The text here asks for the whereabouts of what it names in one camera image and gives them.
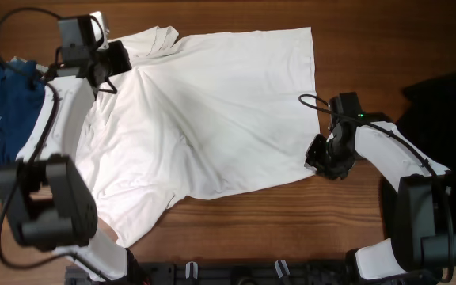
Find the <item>white polo shirt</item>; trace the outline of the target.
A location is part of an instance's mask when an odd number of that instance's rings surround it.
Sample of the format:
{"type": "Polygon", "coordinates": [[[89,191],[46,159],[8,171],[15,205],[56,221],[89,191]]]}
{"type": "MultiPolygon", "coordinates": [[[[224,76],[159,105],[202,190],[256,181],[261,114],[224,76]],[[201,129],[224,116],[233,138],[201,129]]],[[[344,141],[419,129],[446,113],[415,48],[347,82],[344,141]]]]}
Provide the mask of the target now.
{"type": "Polygon", "coordinates": [[[320,131],[299,103],[315,91],[310,28],[125,36],[113,76],[82,126],[76,166],[98,215],[128,247],[190,196],[213,200],[300,181],[320,131]]]}

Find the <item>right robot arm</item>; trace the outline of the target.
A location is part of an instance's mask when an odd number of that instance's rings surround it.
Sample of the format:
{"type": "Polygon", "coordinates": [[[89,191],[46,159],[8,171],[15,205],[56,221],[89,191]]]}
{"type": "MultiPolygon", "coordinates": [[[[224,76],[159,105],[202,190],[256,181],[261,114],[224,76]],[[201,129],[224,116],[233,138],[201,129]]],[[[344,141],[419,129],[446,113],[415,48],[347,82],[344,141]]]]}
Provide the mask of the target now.
{"type": "Polygon", "coordinates": [[[356,93],[341,93],[319,110],[330,116],[330,134],[313,139],[305,167],[343,180],[356,161],[365,159],[394,193],[390,236],[348,251],[348,282],[427,276],[449,283],[456,267],[456,174],[409,142],[388,116],[364,112],[356,93]]]}

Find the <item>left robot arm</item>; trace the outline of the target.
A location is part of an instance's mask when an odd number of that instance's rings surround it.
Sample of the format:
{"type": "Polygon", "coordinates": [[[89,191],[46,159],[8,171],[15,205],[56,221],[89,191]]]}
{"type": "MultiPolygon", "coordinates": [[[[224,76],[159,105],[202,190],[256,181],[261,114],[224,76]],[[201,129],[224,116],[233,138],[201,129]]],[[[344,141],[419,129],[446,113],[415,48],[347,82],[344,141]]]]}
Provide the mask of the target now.
{"type": "Polygon", "coordinates": [[[108,40],[102,13],[58,17],[62,39],[38,82],[45,97],[15,161],[0,170],[0,227],[20,246],[67,258],[93,283],[143,284],[129,249],[99,228],[97,206],[74,160],[82,125],[98,93],[116,93],[111,76],[130,70],[126,49],[108,40]]]}

